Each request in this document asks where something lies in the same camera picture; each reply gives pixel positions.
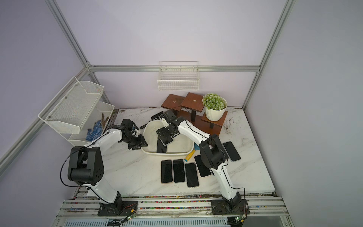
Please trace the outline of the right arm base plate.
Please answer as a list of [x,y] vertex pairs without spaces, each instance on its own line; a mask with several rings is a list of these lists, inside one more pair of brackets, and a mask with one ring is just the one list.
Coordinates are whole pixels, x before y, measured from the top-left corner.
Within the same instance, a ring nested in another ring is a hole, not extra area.
[[249,215],[250,209],[246,200],[240,200],[235,206],[225,200],[211,201],[213,215]]

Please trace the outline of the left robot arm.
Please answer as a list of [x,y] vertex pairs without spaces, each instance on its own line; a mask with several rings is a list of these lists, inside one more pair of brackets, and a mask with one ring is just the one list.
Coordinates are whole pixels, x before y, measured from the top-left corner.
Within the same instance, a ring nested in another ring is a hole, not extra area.
[[126,143],[128,149],[147,147],[148,143],[135,123],[124,119],[112,124],[99,138],[85,146],[75,146],[69,156],[67,177],[79,186],[89,188],[104,204],[115,204],[120,193],[104,178],[102,155],[116,143]]

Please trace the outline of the clear case phone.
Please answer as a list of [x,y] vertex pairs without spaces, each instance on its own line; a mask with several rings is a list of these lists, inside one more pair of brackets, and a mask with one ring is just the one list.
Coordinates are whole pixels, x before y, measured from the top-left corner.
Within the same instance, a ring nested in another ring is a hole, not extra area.
[[161,183],[173,182],[172,160],[161,161]]

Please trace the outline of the white case phone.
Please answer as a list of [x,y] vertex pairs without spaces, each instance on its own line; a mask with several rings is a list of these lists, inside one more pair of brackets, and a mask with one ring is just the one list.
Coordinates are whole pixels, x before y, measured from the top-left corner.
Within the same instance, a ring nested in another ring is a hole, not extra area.
[[157,131],[158,141],[157,141],[157,153],[164,154],[167,152],[167,145],[173,142],[173,138],[165,138],[161,134],[161,128]]

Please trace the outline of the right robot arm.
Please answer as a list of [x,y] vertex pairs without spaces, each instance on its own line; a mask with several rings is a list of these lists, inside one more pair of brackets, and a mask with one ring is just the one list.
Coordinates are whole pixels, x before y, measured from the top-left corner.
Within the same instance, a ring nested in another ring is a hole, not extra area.
[[237,188],[233,187],[226,169],[228,156],[219,137],[201,131],[182,116],[176,116],[172,110],[162,113],[160,121],[163,128],[157,130],[157,135],[163,145],[172,143],[178,135],[184,135],[192,140],[199,146],[202,163],[214,173],[228,209],[235,211],[238,206],[243,205],[242,196]]

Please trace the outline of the light blue case phone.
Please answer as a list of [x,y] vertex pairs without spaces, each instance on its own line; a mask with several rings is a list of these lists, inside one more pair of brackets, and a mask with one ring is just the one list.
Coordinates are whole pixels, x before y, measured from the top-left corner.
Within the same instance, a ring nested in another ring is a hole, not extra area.
[[188,188],[194,188],[199,186],[198,173],[195,163],[185,164],[186,181]]

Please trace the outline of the dark phone bottom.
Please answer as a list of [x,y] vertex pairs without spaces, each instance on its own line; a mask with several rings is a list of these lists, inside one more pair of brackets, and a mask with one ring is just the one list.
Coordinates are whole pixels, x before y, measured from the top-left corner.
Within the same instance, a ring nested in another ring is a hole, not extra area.
[[241,159],[237,149],[231,141],[223,143],[223,146],[225,147],[231,161],[235,162]]

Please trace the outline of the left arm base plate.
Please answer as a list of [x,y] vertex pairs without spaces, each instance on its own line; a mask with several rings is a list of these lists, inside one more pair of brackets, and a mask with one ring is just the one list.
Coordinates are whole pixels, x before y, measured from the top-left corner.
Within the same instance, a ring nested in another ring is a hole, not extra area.
[[100,203],[97,215],[99,217],[130,216],[136,213],[137,201],[122,201],[120,204]]

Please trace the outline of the white plastic storage box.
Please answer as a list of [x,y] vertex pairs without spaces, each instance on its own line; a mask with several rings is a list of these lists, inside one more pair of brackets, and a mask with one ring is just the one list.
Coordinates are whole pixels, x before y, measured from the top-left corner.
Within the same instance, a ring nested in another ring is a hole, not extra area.
[[157,130],[164,128],[161,121],[150,121],[146,124],[142,133],[148,146],[141,147],[141,150],[154,156],[183,156],[194,150],[194,142],[182,134],[168,135],[160,139]]

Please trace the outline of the pink case phone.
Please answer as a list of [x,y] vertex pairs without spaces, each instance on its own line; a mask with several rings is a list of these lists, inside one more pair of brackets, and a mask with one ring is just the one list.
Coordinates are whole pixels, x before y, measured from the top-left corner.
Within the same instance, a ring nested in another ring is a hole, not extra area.
[[185,182],[186,177],[183,159],[173,160],[173,175],[175,183]]

